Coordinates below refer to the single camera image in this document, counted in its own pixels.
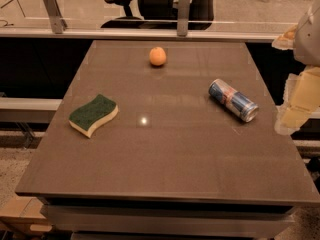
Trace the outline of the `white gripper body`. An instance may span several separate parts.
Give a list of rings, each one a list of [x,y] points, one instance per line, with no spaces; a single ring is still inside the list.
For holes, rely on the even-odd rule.
[[[298,22],[294,57],[305,65],[320,65],[320,0],[316,0]]]

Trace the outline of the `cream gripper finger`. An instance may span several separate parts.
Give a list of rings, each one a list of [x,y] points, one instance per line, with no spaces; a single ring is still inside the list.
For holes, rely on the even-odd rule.
[[[293,50],[296,30],[296,25],[287,29],[283,34],[273,40],[272,47],[279,50]]]
[[[291,135],[320,107],[320,68],[307,66],[299,75],[290,73],[279,107],[275,131]]]

